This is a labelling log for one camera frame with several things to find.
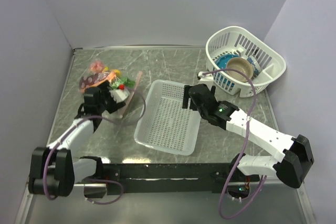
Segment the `clear zip bag pink slider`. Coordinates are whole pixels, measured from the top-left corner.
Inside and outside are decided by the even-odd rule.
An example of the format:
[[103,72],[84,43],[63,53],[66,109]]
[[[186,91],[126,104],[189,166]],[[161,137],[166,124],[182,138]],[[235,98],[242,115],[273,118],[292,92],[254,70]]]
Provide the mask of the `clear zip bag pink slider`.
[[[130,78],[130,77],[128,77],[126,75],[123,75],[123,74],[121,75],[121,77],[128,77],[128,78],[134,80],[135,85],[134,85],[133,88],[126,87],[128,89],[128,91],[130,92],[130,95],[127,98],[127,100],[125,101],[126,105],[117,111],[118,115],[119,115],[119,118],[123,118],[125,116],[126,111],[128,109],[128,106],[130,105],[130,102],[131,102],[131,100],[134,96],[135,90],[139,86],[142,75],[143,75],[142,71],[139,71],[135,78]],[[92,73],[92,72],[90,72],[90,66],[89,66],[87,72],[79,80],[79,91],[82,94],[84,94],[85,89],[87,89],[89,87],[98,86],[99,84],[101,84],[103,82],[109,82],[109,84],[110,84],[115,78],[116,78],[116,76],[108,75],[108,73]]]

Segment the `fake green lettuce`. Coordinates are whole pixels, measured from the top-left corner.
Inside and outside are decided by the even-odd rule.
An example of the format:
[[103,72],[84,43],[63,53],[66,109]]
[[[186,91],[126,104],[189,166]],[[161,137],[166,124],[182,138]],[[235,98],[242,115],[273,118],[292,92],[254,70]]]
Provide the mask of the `fake green lettuce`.
[[128,77],[116,77],[111,83],[110,87],[112,89],[120,89],[120,86],[133,88],[135,85],[135,81]]

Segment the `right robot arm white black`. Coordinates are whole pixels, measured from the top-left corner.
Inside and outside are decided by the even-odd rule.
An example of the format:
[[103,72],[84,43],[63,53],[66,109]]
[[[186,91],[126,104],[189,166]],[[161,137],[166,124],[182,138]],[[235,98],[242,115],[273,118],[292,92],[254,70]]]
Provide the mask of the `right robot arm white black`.
[[229,169],[235,181],[251,175],[276,176],[285,185],[299,188],[314,163],[311,145],[305,136],[283,134],[249,117],[234,104],[217,101],[215,87],[185,85],[182,107],[197,111],[213,126],[247,137],[269,153],[268,156],[236,155]]

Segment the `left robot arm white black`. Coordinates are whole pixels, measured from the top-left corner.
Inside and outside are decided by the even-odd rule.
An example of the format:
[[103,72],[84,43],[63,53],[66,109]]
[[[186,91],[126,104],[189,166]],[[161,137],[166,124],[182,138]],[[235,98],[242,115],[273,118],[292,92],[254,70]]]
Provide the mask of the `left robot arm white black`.
[[86,178],[92,183],[100,182],[104,177],[101,158],[83,156],[73,161],[72,153],[105,120],[103,112],[112,114],[123,106],[125,102],[117,102],[110,93],[107,81],[87,88],[71,126],[57,140],[45,147],[37,147],[32,152],[28,191],[54,200],[69,196],[74,184]]

